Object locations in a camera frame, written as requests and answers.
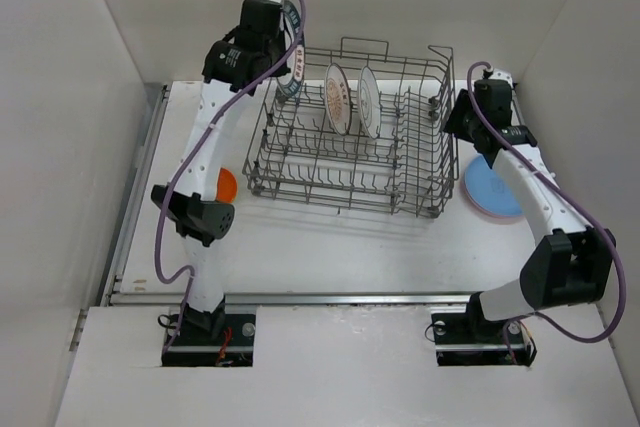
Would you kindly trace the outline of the white plate dark green rim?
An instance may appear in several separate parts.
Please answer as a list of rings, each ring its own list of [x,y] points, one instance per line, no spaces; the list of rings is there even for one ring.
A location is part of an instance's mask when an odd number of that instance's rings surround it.
[[[285,0],[283,3],[283,16],[284,16],[284,34],[285,34],[285,48],[288,49],[296,36],[302,32],[301,29],[301,16],[290,0]],[[299,43],[293,54],[288,58],[286,67],[289,72],[277,78],[277,85],[279,90],[279,96],[284,99],[294,98],[298,95],[303,81],[305,73],[305,39],[301,37]]]

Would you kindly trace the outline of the pink plate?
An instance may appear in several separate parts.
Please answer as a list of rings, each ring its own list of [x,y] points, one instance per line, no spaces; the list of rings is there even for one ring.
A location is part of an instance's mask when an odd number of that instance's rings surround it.
[[[509,192],[494,192],[491,189],[469,187],[462,189],[471,205],[480,213],[499,220],[513,220],[523,216],[515,197]]]

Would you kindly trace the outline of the blue plate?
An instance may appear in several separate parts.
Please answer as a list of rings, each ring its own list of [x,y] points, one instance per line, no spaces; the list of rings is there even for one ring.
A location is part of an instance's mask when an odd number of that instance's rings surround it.
[[[466,167],[463,186],[470,201],[482,212],[498,218],[516,218],[523,211],[506,183],[489,168],[483,156]]]

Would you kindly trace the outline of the white plate orange sunburst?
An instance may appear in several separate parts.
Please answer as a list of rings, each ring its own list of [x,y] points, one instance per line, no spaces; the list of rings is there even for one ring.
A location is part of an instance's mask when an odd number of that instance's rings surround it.
[[[347,77],[342,68],[331,63],[325,74],[325,109],[333,130],[342,136],[349,133],[352,114]]]

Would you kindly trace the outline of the white plate cloud motif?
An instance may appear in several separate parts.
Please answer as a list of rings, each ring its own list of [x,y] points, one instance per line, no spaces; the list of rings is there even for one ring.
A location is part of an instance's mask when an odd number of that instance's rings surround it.
[[[368,66],[360,71],[357,92],[361,127],[370,138],[378,139],[381,130],[380,92],[374,72]]]

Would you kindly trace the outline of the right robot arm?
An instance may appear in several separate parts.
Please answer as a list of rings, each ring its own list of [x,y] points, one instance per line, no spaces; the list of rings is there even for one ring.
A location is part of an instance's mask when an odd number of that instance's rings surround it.
[[[615,240],[558,195],[558,186],[524,125],[512,122],[512,86],[498,78],[474,81],[458,94],[444,130],[471,143],[518,202],[535,248],[515,280],[471,297],[465,333],[477,341],[500,322],[552,307],[589,304],[604,294]]]

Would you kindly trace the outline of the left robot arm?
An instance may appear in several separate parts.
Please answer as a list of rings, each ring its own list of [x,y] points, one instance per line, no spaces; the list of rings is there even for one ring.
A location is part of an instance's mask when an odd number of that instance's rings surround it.
[[[295,74],[289,65],[304,41],[305,8],[289,0],[243,0],[240,20],[207,52],[201,71],[198,112],[175,172],[164,185],[154,185],[152,201],[159,209],[153,248],[158,280],[169,285],[184,276],[187,284],[178,313],[165,328],[177,338],[183,327],[201,343],[217,341],[224,320],[215,313],[224,300],[221,288],[207,284],[210,271],[198,258],[167,276],[162,246],[167,222],[177,234],[205,250],[222,239],[235,208],[222,199],[220,172],[243,111],[257,87],[269,78]]]

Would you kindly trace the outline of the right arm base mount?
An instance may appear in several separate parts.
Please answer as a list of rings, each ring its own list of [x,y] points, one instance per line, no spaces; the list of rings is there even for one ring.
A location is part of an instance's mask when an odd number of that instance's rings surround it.
[[[538,353],[520,321],[493,322],[474,331],[462,312],[432,313],[425,337],[434,343],[439,367],[530,367]]]

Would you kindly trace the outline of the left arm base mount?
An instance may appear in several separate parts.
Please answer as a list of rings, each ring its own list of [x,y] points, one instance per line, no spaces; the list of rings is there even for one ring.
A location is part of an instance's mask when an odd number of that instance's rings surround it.
[[[181,325],[179,313],[161,314],[164,329],[163,367],[252,367],[256,312],[226,313],[225,307],[200,313],[187,308]]]

